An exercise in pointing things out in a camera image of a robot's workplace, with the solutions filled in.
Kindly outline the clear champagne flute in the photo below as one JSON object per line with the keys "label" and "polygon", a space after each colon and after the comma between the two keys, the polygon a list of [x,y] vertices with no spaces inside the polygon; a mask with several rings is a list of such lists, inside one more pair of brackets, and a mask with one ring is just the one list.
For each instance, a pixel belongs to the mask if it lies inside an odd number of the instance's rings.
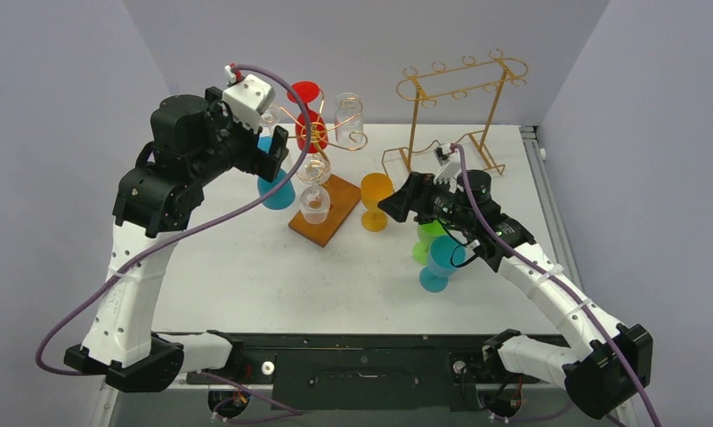
{"label": "clear champagne flute", "polygon": [[260,131],[260,136],[261,137],[267,137],[274,134],[274,129],[275,127],[280,123],[280,120],[285,116],[283,111],[280,109],[280,107],[276,104],[272,104],[269,106],[261,115],[260,115],[260,126],[261,126],[261,131]]}

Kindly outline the patterned clear glass goblet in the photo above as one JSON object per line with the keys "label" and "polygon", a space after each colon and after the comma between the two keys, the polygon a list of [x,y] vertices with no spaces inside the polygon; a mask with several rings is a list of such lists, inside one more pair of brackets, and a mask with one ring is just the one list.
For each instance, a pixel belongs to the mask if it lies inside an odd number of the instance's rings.
{"label": "patterned clear glass goblet", "polygon": [[355,93],[341,93],[336,97],[334,115],[336,142],[356,150],[366,139],[363,132],[363,104]]}

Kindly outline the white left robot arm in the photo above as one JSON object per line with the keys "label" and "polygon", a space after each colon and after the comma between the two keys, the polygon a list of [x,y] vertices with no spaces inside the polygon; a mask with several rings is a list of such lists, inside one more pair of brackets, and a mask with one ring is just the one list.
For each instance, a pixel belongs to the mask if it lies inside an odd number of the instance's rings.
{"label": "white left robot arm", "polygon": [[271,97],[260,91],[175,95],[152,113],[153,135],[120,180],[113,208],[109,289],[84,340],[64,361],[84,375],[102,375],[123,392],[165,390],[181,374],[210,370],[221,382],[243,374],[239,343],[225,333],[159,334],[152,323],[166,268],[206,185],[238,169],[273,180],[288,151],[276,129],[271,147],[258,146]]}

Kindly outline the gold spiral rack wooden base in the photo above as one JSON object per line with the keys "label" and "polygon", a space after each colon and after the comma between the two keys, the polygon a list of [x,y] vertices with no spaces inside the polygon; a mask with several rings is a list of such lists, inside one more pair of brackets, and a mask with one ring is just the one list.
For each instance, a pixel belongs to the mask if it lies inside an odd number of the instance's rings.
{"label": "gold spiral rack wooden base", "polygon": [[295,131],[290,138],[305,154],[304,162],[296,168],[304,189],[298,197],[299,213],[288,227],[325,247],[361,200],[357,185],[335,175],[326,149],[354,152],[366,147],[369,138],[364,133],[363,104],[354,93],[337,95],[334,124],[327,125],[326,97],[319,85],[299,81],[293,88],[306,105],[305,112],[294,117],[284,108],[280,111],[293,120]]}

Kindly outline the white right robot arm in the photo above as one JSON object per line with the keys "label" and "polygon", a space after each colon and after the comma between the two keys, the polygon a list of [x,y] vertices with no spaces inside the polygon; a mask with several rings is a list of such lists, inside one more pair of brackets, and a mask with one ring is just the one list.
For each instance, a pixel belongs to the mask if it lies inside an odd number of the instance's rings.
{"label": "white right robot arm", "polygon": [[626,326],[587,298],[548,258],[535,237],[491,197],[491,177],[459,174],[457,187],[413,172],[377,206],[397,222],[438,221],[467,238],[474,254],[515,285],[552,323],[565,346],[507,329],[482,346],[481,368],[493,380],[523,374],[565,390],[583,414],[603,419],[648,386],[653,338]]}

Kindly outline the small clear wine glass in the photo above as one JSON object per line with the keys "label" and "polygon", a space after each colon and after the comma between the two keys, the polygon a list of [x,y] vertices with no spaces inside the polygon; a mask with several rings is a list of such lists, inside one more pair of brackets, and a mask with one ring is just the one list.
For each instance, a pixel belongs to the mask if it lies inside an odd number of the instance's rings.
{"label": "small clear wine glass", "polygon": [[331,176],[331,167],[320,154],[310,154],[297,171],[297,177],[305,184],[298,200],[300,213],[310,224],[323,223],[331,207],[331,198],[325,184]]}

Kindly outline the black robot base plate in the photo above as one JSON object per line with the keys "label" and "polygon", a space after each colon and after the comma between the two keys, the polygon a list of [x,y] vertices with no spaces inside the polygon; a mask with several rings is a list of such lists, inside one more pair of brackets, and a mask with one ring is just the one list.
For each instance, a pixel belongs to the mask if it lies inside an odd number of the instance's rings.
{"label": "black robot base plate", "polygon": [[474,411],[478,399],[510,398],[520,375],[496,374],[485,334],[233,334],[239,355],[191,385],[234,381],[266,389],[294,409]]}

